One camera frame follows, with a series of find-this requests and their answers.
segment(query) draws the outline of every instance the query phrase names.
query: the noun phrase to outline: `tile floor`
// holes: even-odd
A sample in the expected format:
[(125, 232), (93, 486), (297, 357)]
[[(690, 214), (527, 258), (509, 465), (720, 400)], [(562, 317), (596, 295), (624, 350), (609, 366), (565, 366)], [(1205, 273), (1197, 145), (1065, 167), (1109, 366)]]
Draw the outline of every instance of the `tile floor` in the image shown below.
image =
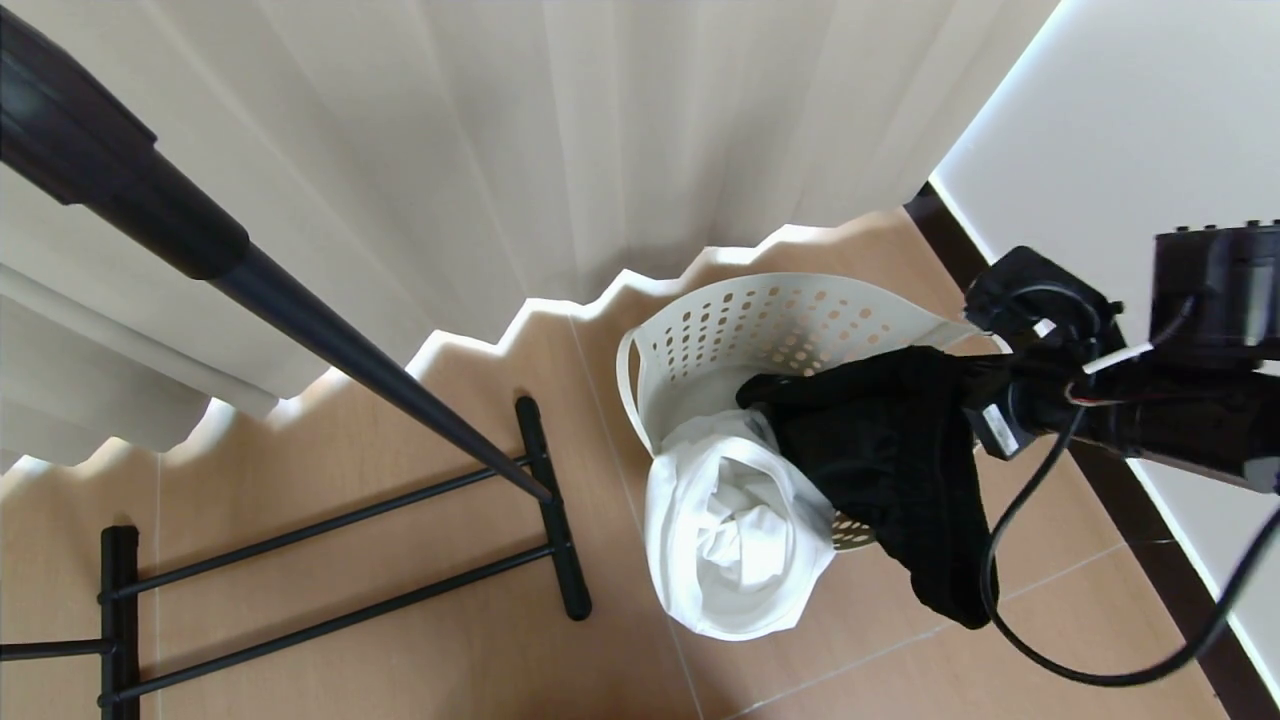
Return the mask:
[[(959, 290), (901, 211), (778, 243), (750, 265), (695, 264), (687, 287), (753, 272), (865, 279), (940, 315)], [(518, 395), (541, 405), (595, 612), (563, 616), (549, 561), (148, 696), (143, 717), (1224, 717), (1198, 667), (1134, 691), (1071, 685), (992, 630), (919, 606), (877, 547), (836, 559), (801, 624), (721, 643), (668, 621), (640, 536), (648, 456), (613, 379), (618, 338), (668, 296), (623, 288), (598, 314), (534, 313), (504, 355), (439, 346), (424, 383), (506, 450)], [(986, 351), (986, 341), (965, 350)], [(114, 447), (86, 466), (10, 473), (0, 503), (5, 642), (97, 630), (97, 533), (132, 521), (143, 574), (261, 539), (475, 466), (342, 378), (296, 418), (228, 414), (216, 439), (164, 456)], [(996, 515), (1043, 456), (979, 455)], [(536, 506), (500, 480), (143, 596), (143, 675), (301, 628), (541, 541)], [(1119, 671), (1179, 634), (1070, 461), (1052, 473), (1001, 555), (1010, 621), (1068, 664)], [(96, 716), (96, 659), (5, 664), (0, 716)]]

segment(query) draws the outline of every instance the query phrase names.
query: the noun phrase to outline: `baseboard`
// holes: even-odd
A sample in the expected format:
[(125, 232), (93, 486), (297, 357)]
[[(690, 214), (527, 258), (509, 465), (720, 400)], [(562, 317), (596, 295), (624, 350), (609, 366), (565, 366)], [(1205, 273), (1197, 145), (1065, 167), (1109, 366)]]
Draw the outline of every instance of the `baseboard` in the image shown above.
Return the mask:
[[(982, 252), (932, 186), (925, 184), (906, 204), (906, 211), (961, 290), (988, 268)], [(1181, 546), (1174, 541), (1142, 483), (1124, 460), (1102, 448), (1076, 442), (1071, 443), (1071, 456), (1129, 543), (1183, 637), (1194, 634), (1208, 618), (1215, 598), (1196, 574)], [(1152, 662), (1157, 660), (1161, 659), (1153, 657)], [(1199, 664), (1229, 717), (1280, 720), (1280, 707), (1230, 628), (1201, 656)]]

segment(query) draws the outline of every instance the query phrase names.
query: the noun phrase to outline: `black metal rack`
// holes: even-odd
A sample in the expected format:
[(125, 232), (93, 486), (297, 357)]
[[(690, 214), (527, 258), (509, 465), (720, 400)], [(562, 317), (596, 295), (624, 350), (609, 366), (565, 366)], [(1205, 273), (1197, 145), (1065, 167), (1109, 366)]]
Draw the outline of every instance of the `black metal rack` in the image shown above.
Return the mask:
[[(138, 698), (349, 628), (550, 556), (566, 614), (584, 620), (591, 598), (570, 533), (538, 404), (516, 401), (525, 454), (508, 457), (411, 374), (256, 247), (212, 199), (155, 150), (156, 137), (67, 51), (0, 6), (0, 159), (64, 205), (81, 204), (193, 279), (307, 347), (353, 380), (480, 460), (485, 469), (323, 520), (239, 550), (138, 578), (138, 530), (101, 536), (100, 638), (0, 646), (0, 660), (102, 659), (102, 717), (136, 720)], [(140, 593), (271, 552), (383, 512), (500, 475), (541, 509), (547, 542), (310, 628), (221, 657), (141, 679)]]

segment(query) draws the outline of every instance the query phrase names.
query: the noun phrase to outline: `laundry basket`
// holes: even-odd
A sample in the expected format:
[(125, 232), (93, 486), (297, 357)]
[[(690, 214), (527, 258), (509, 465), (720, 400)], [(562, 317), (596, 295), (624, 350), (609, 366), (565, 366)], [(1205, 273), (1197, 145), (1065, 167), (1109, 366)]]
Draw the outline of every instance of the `laundry basket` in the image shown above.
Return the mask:
[[(812, 273), (765, 273), (695, 290), (618, 345), (622, 405), (653, 455), (677, 425), (736, 407), (758, 373), (812, 375), (908, 345), (948, 345), (977, 332), (873, 284)], [(631, 387), (631, 343), (640, 354)]]

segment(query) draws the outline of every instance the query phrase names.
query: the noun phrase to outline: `black garment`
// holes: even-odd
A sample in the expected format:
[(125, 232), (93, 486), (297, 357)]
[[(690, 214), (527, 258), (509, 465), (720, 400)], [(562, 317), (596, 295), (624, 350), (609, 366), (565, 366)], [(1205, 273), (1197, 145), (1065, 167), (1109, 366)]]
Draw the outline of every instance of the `black garment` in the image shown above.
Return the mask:
[[(876, 530), (920, 602), (978, 629), (991, 619), (978, 591), (991, 533), (960, 411), (963, 372), (960, 357), (906, 347), (808, 378), (756, 375), (737, 404), (763, 410), (782, 455)], [(992, 589), (998, 597), (995, 579)]]

